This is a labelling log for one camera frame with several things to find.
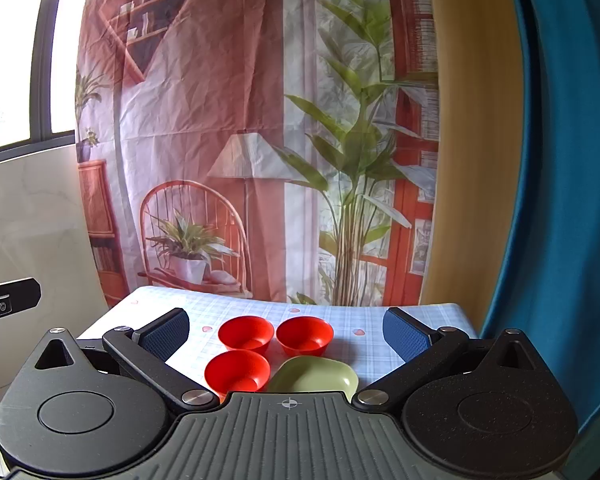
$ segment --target blue checkered tablecloth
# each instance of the blue checkered tablecloth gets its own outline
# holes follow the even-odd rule
[[[224,345],[218,341],[218,328],[226,320],[237,316],[262,316],[275,328],[293,316],[315,316],[326,320],[333,326],[334,338],[324,357],[349,364],[358,374],[361,388],[404,363],[382,337],[385,308],[240,300],[158,286],[136,289],[89,327],[80,338],[99,338],[107,330],[119,325],[140,328],[176,307],[181,307],[189,314],[189,339],[167,364],[205,386],[206,364],[225,351]],[[456,304],[407,306],[403,309],[432,328],[455,326],[470,337],[476,337],[469,320]],[[267,350],[266,358],[272,374],[287,359],[275,338]]]

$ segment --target window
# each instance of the window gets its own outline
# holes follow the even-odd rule
[[[0,0],[0,160],[74,142],[85,0]]]

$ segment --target window frame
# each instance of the window frame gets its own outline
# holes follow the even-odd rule
[[[75,131],[51,129],[51,57],[60,0],[40,0],[31,54],[29,139],[0,146],[0,162],[17,156],[75,144]]]

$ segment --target marble tile wall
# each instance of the marble tile wall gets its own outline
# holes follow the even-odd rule
[[[0,320],[0,388],[45,330],[74,336],[107,311],[82,212],[75,147],[0,163],[0,282],[32,276],[40,304]]]

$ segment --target red chair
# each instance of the red chair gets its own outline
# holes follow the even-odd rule
[[[174,275],[170,256],[160,254],[160,246],[155,246],[147,237],[160,236],[157,219],[173,222],[176,211],[196,224],[214,227],[224,244],[238,254],[224,254],[221,260],[212,261],[212,270],[225,270],[237,283],[197,285]],[[147,278],[149,285],[156,283],[211,294],[251,297],[251,259],[244,226],[234,206],[217,191],[192,180],[171,180],[154,187],[140,206],[140,235],[144,272],[138,275]]]

